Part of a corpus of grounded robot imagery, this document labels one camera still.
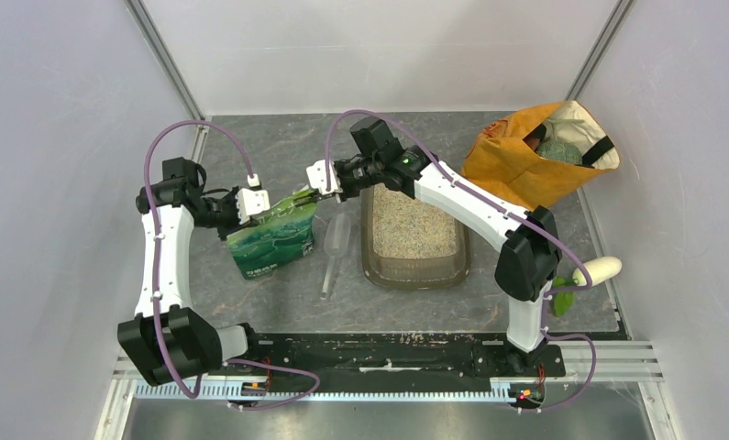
green leaf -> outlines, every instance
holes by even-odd
[[[569,310],[569,307],[575,302],[574,292],[561,291],[553,296],[551,305],[553,306],[553,314],[557,317],[561,317]]]
[[[553,288],[575,286],[574,280],[567,280],[566,278],[556,277],[553,279]]]

white wall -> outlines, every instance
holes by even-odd
[[[209,115],[563,99],[615,0],[144,0]]]
[[[630,324],[685,437],[729,438],[729,2],[636,2],[580,99],[624,159],[587,189]]]
[[[122,2],[0,1],[0,438],[94,433],[138,298],[142,160],[182,118]]]

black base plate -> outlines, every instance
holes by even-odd
[[[254,335],[252,342],[243,358],[269,359],[274,365],[313,371],[321,378],[319,390],[323,392],[490,391],[491,378],[537,378],[540,363],[549,377],[566,375],[559,346],[545,346],[532,368],[516,373],[508,367],[506,345],[489,338],[484,344],[474,334],[273,334]],[[416,370],[366,370],[389,362],[393,368]],[[265,372],[240,366],[211,372],[226,376],[254,373]],[[270,391],[297,392],[312,385],[307,377],[275,372]]]

green packaging bag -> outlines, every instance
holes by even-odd
[[[226,246],[246,280],[276,270],[313,251],[316,203],[296,206],[311,190],[302,189],[277,202],[259,224],[226,236]]]

marble-pattern surface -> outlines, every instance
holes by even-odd
[[[395,117],[449,165],[458,169],[477,134],[504,113],[411,113]],[[306,184],[305,167],[324,157],[326,130],[334,115],[220,116],[214,120],[244,143],[273,203]],[[333,159],[353,156],[356,146],[343,121],[334,136]],[[245,183],[245,167],[234,146],[211,132],[202,157],[208,189]],[[326,225],[340,210],[353,220],[330,300],[319,298],[326,270]],[[559,237],[583,259],[595,257],[580,201],[572,194],[552,207]],[[471,233],[472,269],[459,286],[435,291],[392,291],[370,283],[361,268],[359,200],[319,204],[313,225],[316,249],[308,257],[256,280],[243,280],[215,230],[195,229],[191,242],[190,287],[195,310],[217,327],[248,322],[258,332],[503,332],[507,296],[493,280],[498,254]],[[559,275],[574,268],[561,261]],[[554,331],[617,330],[604,286],[577,294],[575,305]]]

